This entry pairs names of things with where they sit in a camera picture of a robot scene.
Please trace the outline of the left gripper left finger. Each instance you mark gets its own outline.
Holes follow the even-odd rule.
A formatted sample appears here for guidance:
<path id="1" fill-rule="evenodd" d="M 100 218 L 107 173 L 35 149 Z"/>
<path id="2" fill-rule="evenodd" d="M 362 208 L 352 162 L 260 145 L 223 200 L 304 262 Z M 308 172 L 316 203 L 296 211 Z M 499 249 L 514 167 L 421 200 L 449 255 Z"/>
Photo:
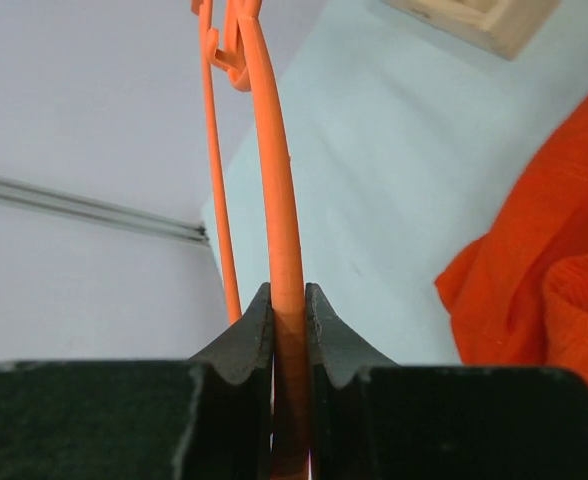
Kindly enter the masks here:
<path id="1" fill-rule="evenodd" d="M 266 479 L 273 311 L 178 360 L 0 363 L 0 479 Z"/>

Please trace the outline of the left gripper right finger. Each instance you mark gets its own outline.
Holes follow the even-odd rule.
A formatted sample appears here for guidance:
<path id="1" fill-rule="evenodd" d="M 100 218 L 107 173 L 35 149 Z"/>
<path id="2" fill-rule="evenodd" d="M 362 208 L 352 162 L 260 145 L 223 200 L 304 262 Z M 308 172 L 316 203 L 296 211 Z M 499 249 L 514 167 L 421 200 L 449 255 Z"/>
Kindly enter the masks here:
<path id="1" fill-rule="evenodd" d="M 547 367 L 401 366 L 305 289 L 316 479 L 588 479 L 588 385 Z"/>

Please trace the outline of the orange shorts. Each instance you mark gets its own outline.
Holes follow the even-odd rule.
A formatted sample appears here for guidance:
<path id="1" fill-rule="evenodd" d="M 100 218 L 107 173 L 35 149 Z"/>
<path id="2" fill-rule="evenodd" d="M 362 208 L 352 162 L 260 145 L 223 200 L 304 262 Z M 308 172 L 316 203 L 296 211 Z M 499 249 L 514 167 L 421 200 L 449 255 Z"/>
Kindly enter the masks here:
<path id="1" fill-rule="evenodd" d="M 463 363 L 560 367 L 588 383 L 588 95 L 435 285 Z"/>

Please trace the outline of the orange plastic hanger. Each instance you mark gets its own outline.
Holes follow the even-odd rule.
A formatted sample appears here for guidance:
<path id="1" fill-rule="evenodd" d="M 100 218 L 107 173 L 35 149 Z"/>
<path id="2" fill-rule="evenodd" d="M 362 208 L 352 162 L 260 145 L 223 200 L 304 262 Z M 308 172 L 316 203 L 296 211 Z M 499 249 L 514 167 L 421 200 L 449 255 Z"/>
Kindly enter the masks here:
<path id="1" fill-rule="evenodd" d="M 259 21 L 258 1 L 229 1 L 224 27 L 211 24 L 213 4 L 194 1 L 205 119 L 223 285 L 230 321 L 241 315 L 225 195 L 212 70 L 252 96 L 266 219 L 271 305 L 274 315 L 274 424 L 271 476 L 309 474 L 310 407 L 301 245 L 284 121 L 274 70 Z"/>

